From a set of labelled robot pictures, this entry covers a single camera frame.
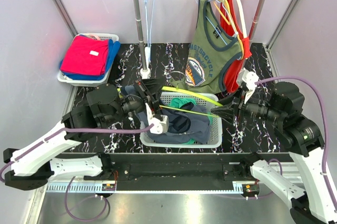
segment white tag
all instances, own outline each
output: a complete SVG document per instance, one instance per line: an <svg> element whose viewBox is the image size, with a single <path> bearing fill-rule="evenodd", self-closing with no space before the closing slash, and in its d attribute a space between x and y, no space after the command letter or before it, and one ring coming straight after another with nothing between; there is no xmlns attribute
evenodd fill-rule
<svg viewBox="0 0 337 224"><path fill-rule="evenodd" d="M98 56L99 55L99 53L96 52L96 51L94 51L94 50L90 51L90 54L93 55L93 56Z"/></svg>

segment red folded shirt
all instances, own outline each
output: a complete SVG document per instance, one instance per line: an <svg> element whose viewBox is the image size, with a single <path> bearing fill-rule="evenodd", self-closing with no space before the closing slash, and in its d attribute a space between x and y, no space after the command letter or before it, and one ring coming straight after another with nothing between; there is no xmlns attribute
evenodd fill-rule
<svg viewBox="0 0 337 224"><path fill-rule="evenodd" d="M108 40L76 36L63 59L60 70L82 75L102 75L108 54Z"/></svg>
<svg viewBox="0 0 337 224"><path fill-rule="evenodd" d="M236 27L237 32L239 33L239 37L241 39L242 45L243 45L243 60L235 60L228 68L225 77L224 77L224 83L226 86L226 90L228 93L233 93L235 92L239 86L236 83L237 80L237 76L239 75L239 72L242 68L243 62L246 58L250 57L252 55L252 53L250 52L250 48L249 48L249 38L243 38L243 34L237 24L236 21L236 16L235 16L235 9L233 6L233 0L227 0L229 7L230 7L230 11L231 11L231 15ZM226 15L226 11L223 9L223 6L221 4L221 12ZM223 18L221 18L221 27L226 31L227 34L229 34L230 36L234 35L234 30L233 27L231 25L228 25L225 20Z"/></svg>

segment laundry basket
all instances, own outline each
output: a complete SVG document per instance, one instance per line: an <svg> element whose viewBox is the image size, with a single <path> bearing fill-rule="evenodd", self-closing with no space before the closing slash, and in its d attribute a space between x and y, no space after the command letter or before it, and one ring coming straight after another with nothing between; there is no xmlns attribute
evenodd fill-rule
<svg viewBox="0 0 337 224"><path fill-rule="evenodd" d="M210 98L214 101L218 101L218 98L214 94L202 94L203 96L206 96L207 98ZM196 103L198 105L202 105L206 107L207 112L211 111L212 108L215 107L214 104L191 96L187 94L180 94L176 92L162 92L161 95L161 101L164 104L170 104L171 100L173 98L193 98L195 99ZM141 128L145 128L145 125L143 122L141 122ZM141 142L146 146L152 146L152 147L166 147L166 148L217 148L221 145L222 142L222 124L221 124L221 118L215 118L213 117L213 123L211 124L210 129L210 138L207 141L207 144L158 144L154 140L152 140L147 133L141 133Z"/></svg>
<svg viewBox="0 0 337 224"><path fill-rule="evenodd" d="M89 33L98 36L101 40L108 40L111 39L112 41L118 41L119 37L114 34L108 34L108 33ZM66 82L73 86L86 86L86 87L96 87L101 84L107 83L107 80L110 75L111 68L105 73L104 77L101 80L73 80L68 79L64 76L64 74L59 70L57 74L57 80L60 82Z"/></svg>

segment white wall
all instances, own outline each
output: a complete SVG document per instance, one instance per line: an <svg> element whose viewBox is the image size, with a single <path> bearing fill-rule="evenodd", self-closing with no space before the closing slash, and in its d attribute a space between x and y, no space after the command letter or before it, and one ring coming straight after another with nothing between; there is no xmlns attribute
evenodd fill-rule
<svg viewBox="0 0 337 224"><path fill-rule="evenodd" d="M132 0L62 0L79 32L108 32L122 43L137 43ZM241 0L247 32L259 0ZM267 43L290 0L266 0L255 42ZM144 21L143 1L142 20ZM153 20L154 43L189 43L195 29L197 4L194 0L156 0Z"/></svg>
<svg viewBox="0 0 337 224"><path fill-rule="evenodd" d="M331 139L328 163L334 181L337 181L336 11L335 0L300 0L272 47L280 75L304 77L323 96ZM321 112L314 93L303 84L299 83L299 87L306 100L304 114L318 123L323 132Z"/></svg>
<svg viewBox="0 0 337 224"><path fill-rule="evenodd" d="M25 147L60 120L70 88L57 81L57 66L72 37L52 0L0 0L0 6L2 153ZM31 192L0 184L0 195L0 222L22 223Z"/></svg>

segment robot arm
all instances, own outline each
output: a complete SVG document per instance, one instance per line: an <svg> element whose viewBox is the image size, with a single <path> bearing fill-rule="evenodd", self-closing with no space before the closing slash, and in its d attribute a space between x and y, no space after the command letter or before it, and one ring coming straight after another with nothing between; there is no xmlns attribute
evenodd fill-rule
<svg viewBox="0 0 337 224"><path fill-rule="evenodd" d="M73 132L77 130L72 129L107 128L141 111L147 113L148 124L154 125L150 129L152 133L166 132L168 119L161 114L159 107L164 83L164 79L137 81L134 84L135 95L122 98L113 85L101 85L89 92L87 106L74 108L44 136L23 149L4 151L5 163L11 162L11 170L5 174L5 184L21 190L33 190L49 180L70 180L74 176L83 176L86 180L114 180L114 167L108 154L75 159L55 157L94 136L94 133Z"/></svg>
<svg viewBox="0 0 337 224"><path fill-rule="evenodd" d="M254 99L247 102L244 96L241 90L230 100L223 100L224 107L214 108L212 112L230 123L243 117L272 122L276 136L299 169L305 190L283 178L258 154L242 160L236 169L243 177L266 184L289 207L296 223L337 222L322 175L323 137L318 126L302 115L304 96L298 87L292 83L276 83L268 102ZM326 175L332 181L329 169ZM337 195L334 185L333 193Z"/></svg>

